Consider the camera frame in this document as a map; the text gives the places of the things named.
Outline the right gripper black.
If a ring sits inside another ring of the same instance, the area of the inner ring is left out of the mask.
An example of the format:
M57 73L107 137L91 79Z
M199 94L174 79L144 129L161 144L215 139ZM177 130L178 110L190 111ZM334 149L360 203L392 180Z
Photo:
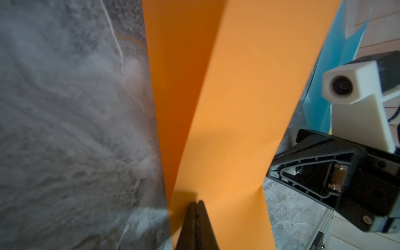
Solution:
M400 230L400 156L314 130L276 155L267 177L335 210L363 232Z

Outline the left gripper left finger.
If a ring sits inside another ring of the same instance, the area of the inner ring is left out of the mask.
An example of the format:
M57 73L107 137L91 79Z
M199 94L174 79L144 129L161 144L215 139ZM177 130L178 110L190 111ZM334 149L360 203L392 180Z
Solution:
M196 250L196 202L189 204L175 250Z

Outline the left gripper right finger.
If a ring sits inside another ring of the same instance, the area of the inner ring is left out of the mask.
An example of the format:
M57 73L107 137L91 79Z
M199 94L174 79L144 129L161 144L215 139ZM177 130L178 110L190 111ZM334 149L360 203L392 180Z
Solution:
M196 205L196 249L219 250L204 201Z

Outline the light blue paper sheet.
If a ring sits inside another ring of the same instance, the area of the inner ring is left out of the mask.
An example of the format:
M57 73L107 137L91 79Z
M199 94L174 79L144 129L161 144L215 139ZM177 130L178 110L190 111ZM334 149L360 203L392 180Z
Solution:
M341 2L329 33L319 54L316 68L303 102L303 111L310 130L329 133L332 128L332 107L329 96L335 96L332 90L334 76L331 70L343 66L356 58L368 21L351 36L345 35L345 1Z

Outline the orange paper sheet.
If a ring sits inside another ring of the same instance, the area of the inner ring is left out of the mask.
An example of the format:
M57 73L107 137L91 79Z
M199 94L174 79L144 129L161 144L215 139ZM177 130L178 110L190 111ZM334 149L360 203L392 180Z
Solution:
M203 201L221 250L275 248L262 184L340 1L143 1L173 249Z

